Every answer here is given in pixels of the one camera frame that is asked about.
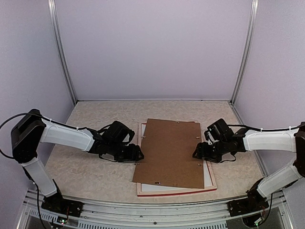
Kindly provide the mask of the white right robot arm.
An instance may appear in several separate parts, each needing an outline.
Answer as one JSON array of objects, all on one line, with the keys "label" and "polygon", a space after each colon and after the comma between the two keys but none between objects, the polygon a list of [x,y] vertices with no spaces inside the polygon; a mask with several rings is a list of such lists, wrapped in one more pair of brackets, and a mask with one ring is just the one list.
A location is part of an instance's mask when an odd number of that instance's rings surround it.
[{"label": "white right robot arm", "polygon": [[207,127],[205,141],[197,144],[193,157],[212,163],[223,163],[223,155],[256,152],[269,153],[274,158],[280,153],[284,161],[274,167],[248,190],[244,208],[255,211],[263,198],[281,190],[305,177],[305,124],[278,129],[254,128],[227,124],[223,119]]}]

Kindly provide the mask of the right aluminium corner post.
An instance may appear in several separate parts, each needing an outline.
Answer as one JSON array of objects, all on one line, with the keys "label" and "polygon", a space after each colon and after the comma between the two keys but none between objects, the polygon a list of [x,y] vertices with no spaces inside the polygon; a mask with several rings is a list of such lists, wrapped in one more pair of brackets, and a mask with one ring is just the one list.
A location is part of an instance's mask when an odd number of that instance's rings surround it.
[{"label": "right aluminium corner post", "polygon": [[234,86],[233,94],[232,94],[232,97],[230,100],[230,103],[232,106],[235,106],[241,86],[242,86],[244,72],[246,70],[246,65],[247,65],[249,54],[250,54],[250,49],[251,49],[251,44],[252,44],[252,39],[253,39],[253,34],[254,34],[255,22],[256,22],[256,17],[257,17],[257,12],[258,12],[258,5],[259,5],[259,0],[252,0],[243,55],[242,55],[242,59],[241,59],[241,63],[240,63],[239,71],[238,71],[237,80],[236,80],[236,83]]}]

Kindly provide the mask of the aluminium front rail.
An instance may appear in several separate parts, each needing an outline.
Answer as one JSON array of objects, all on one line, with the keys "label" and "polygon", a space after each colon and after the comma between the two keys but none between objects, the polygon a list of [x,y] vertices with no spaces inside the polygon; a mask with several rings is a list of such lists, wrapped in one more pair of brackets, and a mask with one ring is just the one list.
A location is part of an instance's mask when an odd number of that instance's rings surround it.
[{"label": "aluminium front rail", "polygon": [[292,217],[281,191],[268,199],[268,208],[231,215],[228,199],[197,203],[118,203],[75,198],[82,202],[79,217],[51,212],[43,195],[28,190],[21,206],[18,229],[292,229]]}]

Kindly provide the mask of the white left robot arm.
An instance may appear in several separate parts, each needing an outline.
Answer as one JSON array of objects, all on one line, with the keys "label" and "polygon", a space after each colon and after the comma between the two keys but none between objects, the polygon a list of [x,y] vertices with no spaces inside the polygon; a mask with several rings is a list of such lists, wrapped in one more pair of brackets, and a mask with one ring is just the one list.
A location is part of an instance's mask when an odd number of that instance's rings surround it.
[{"label": "white left robot arm", "polygon": [[56,145],[75,148],[111,162],[131,163],[144,159],[140,146],[132,143],[135,132],[119,121],[95,130],[54,121],[43,116],[38,109],[14,117],[20,120],[10,133],[13,159],[48,198],[49,206],[56,212],[67,207],[45,167]]}]

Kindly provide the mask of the left aluminium corner post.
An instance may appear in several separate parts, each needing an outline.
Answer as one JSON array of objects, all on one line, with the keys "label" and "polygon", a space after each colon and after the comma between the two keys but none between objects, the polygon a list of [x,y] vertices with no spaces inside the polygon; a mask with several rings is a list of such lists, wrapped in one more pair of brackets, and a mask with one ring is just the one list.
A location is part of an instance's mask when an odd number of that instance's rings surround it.
[{"label": "left aluminium corner post", "polygon": [[58,21],[58,16],[57,16],[57,9],[56,9],[56,2],[55,0],[48,0],[48,7],[49,7],[49,13],[50,13],[50,18],[51,18],[51,23],[53,27],[53,33],[55,37],[55,43],[58,51],[58,56],[59,60],[61,63],[61,68],[63,71],[63,77],[66,82],[68,92],[72,101],[73,106],[75,106],[78,102],[76,92],[72,83],[72,79],[69,73],[69,68],[67,65],[65,53],[64,53],[64,48],[63,44],[61,41],[61,33],[60,33],[60,26],[59,26],[59,21]]}]

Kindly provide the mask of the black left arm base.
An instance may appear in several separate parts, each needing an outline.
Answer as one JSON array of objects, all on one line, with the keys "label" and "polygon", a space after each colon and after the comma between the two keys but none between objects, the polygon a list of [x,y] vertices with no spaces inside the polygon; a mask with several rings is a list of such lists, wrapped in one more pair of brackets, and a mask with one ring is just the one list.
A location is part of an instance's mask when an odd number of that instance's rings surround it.
[{"label": "black left arm base", "polygon": [[83,203],[76,200],[66,199],[57,187],[56,193],[44,197],[41,207],[45,210],[65,215],[67,217],[80,217]]}]

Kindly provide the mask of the brown cardboard backing board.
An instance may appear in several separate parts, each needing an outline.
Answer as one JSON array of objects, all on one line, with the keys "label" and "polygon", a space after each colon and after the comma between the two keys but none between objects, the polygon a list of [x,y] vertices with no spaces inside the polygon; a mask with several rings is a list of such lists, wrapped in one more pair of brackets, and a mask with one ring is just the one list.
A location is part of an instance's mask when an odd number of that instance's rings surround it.
[{"label": "brown cardboard backing board", "polygon": [[149,118],[141,142],[144,159],[135,167],[133,182],[203,189],[203,162],[193,157],[201,140],[199,123]]}]

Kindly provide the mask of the aluminium corner post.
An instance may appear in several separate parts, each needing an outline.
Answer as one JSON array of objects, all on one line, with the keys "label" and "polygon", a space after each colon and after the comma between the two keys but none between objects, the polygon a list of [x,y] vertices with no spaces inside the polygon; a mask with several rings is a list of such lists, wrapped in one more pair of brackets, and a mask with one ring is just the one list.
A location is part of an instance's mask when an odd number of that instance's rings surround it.
[{"label": "aluminium corner post", "polygon": [[60,33],[60,26],[59,26],[59,21],[58,21],[58,16],[57,16],[57,9],[56,9],[56,2],[55,0],[48,0],[48,7],[49,7],[49,13],[50,13],[50,18],[51,18],[51,23],[53,27],[53,33],[55,37],[55,43],[58,51],[58,56],[59,60],[61,63],[61,68],[63,71],[63,77],[66,82],[68,92],[72,101],[73,106],[75,106],[78,102],[76,92],[72,83],[72,79],[69,73],[69,68],[67,65],[65,53],[64,53],[64,48],[63,44],[61,41],[61,33]]},{"label": "aluminium corner post", "polygon": [[257,17],[257,12],[258,12],[258,5],[259,5],[259,0],[252,0],[243,55],[242,55],[242,59],[241,59],[241,63],[240,63],[239,71],[238,71],[237,80],[236,80],[236,83],[234,86],[233,94],[232,94],[232,97],[230,100],[230,103],[232,106],[235,106],[241,86],[242,86],[244,72],[246,70],[246,65],[247,65],[249,54],[250,54],[250,49],[251,49],[251,44],[252,44],[252,39],[253,39],[253,34],[254,34],[255,22],[256,22],[256,17]]}]

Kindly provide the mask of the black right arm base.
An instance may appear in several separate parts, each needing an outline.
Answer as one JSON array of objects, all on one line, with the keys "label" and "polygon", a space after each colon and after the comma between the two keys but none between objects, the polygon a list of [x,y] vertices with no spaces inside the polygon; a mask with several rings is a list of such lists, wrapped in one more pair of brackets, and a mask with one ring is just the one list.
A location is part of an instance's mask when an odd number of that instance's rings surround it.
[{"label": "black right arm base", "polygon": [[266,197],[262,197],[256,189],[247,191],[247,197],[227,203],[231,217],[252,213],[269,207]]}]

